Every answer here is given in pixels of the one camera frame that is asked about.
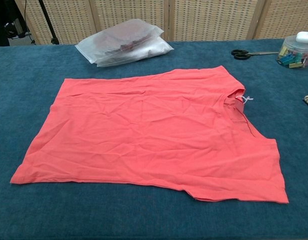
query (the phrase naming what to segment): pink shirt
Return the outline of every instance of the pink shirt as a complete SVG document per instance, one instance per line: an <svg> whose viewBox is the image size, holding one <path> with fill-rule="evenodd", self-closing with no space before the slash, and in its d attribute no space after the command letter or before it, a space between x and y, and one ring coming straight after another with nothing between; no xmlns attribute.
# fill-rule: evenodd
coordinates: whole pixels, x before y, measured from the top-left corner
<svg viewBox="0 0 308 240"><path fill-rule="evenodd" d="M222 66L66 79L11 183L130 183L202 201L287 203L276 141L247 120L243 94Z"/></svg>

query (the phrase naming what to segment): plastic bag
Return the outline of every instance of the plastic bag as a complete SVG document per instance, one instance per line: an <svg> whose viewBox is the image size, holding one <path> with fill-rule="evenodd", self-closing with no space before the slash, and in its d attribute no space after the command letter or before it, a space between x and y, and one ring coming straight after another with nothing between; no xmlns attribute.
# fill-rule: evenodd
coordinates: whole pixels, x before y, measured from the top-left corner
<svg viewBox="0 0 308 240"><path fill-rule="evenodd" d="M93 64L96 60L133 49L138 44L160 36L164 31L140 19L115 25L80 41L75 47Z"/></svg>
<svg viewBox="0 0 308 240"><path fill-rule="evenodd" d="M163 55L171 50L173 50L173 48L167 42L161 37L156 37L141 43L133 50L121 51L110 57L98 59L96 63L98 67L116 66Z"/></svg>

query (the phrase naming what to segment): blue table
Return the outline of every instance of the blue table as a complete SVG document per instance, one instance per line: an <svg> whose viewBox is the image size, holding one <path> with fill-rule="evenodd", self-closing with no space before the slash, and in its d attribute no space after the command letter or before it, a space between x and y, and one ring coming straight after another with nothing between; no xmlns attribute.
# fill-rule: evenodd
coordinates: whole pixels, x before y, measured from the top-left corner
<svg viewBox="0 0 308 240"><path fill-rule="evenodd" d="M275 55L234 60L233 49L278 51L281 39L172 42L174 51L97 68L73 45L0 47L0 239L308 238L308 67ZM202 202L185 192L111 183L9 181L64 78L124 78L223 65L254 98L245 113L277 140L290 204Z"/></svg>

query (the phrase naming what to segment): woven panel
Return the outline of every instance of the woven panel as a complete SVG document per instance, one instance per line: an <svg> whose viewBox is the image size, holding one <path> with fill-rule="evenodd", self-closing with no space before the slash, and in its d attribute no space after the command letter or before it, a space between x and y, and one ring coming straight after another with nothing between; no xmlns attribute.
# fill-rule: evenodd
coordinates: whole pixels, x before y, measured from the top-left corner
<svg viewBox="0 0 308 240"><path fill-rule="evenodd" d="M272 0L257 38L285 38L308 31L308 0Z"/></svg>
<svg viewBox="0 0 308 240"><path fill-rule="evenodd" d="M25 8L25 0L17 3ZM44 0L49 18L61 44L76 44L96 33L88 0ZM26 19L37 42L51 44L52 35L38 0L27 0Z"/></svg>
<svg viewBox="0 0 308 240"><path fill-rule="evenodd" d="M257 0L175 0L173 41L243 40Z"/></svg>
<svg viewBox="0 0 308 240"><path fill-rule="evenodd" d="M168 8L164 8L165 3L164 0L91 0L98 31L130 19L141 19L159 26L166 31L167 36L168 22L164 21L164 15L168 14Z"/></svg>

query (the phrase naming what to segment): plastic container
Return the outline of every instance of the plastic container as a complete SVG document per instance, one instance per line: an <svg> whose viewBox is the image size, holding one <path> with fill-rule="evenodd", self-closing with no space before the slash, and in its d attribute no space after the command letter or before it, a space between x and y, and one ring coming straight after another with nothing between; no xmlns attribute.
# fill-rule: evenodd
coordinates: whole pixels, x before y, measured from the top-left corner
<svg viewBox="0 0 308 240"><path fill-rule="evenodd" d="M308 66L308 43L296 41L296 36L288 36L278 53L277 62L286 68Z"/></svg>

